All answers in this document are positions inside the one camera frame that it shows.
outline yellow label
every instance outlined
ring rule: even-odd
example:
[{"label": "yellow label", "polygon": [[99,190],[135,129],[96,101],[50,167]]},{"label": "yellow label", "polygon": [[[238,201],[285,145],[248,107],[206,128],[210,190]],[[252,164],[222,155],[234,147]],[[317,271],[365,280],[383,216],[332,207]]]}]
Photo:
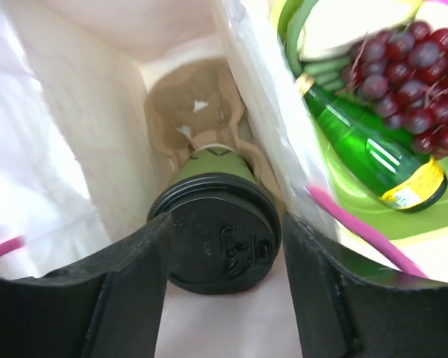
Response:
[{"label": "yellow label", "polygon": [[443,180],[443,170],[436,160],[431,158],[408,180],[388,190],[382,196],[382,200],[396,209],[409,209],[430,199]]}]

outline bunch of grapes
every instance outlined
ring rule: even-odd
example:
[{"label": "bunch of grapes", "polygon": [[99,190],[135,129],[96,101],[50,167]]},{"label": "bunch of grapes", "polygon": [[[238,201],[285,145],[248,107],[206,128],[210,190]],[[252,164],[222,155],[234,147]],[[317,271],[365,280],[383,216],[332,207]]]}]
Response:
[{"label": "bunch of grapes", "polygon": [[448,28],[432,31],[413,22],[404,31],[383,30],[350,49],[340,76],[389,129],[413,135],[415,152],[448,155]]}]

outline glass bottle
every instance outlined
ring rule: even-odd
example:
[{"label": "glass bottle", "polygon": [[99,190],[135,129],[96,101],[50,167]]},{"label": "glass bottle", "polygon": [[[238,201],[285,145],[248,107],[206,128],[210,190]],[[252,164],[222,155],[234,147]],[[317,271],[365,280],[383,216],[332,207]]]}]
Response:
[{"label": "glass bottle", "polygon": [[443,170],[429,155],[413,154],[409,136],[386,131],[380,117],[326,92],[306,74],[296,85],[343,164],[384,204],[417,212],[441,198],[448,183]]}]

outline black lid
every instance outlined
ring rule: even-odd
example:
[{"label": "black lid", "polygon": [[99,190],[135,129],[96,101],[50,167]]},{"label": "black lid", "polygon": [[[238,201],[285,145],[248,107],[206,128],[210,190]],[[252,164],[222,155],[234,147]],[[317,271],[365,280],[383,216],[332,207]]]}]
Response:
[{"label": "black lid", "polygon": [[154,202],[148,220],[174,217],[169,280],[202,294],[242,292],[272,267],[281,241],[269,197],[235,175],[213,173],[183,180]]}]

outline pink strap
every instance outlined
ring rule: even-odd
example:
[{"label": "pink strap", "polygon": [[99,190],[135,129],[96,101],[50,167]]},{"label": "pink strap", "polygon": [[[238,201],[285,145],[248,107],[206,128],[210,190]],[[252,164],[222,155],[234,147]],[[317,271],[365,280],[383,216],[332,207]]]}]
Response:
[{"label": "pink strap", "polygon": [[0,257],[10,253],[11,251],[15,251],[24,246],[22,237],[15,237],[12,240],[8,240],[0,244]]},{"label": "pink strap", "polygon": [[427,277],[418,266],[392,244],[390,240],[373,227],[365,224],[363,221],[339,207],[327,192],[317,186],[310,186],[307,190],[319,207],[336,218],[344,227],[359,235],[368,244],[372,245],[400,270],[414,276]]}]

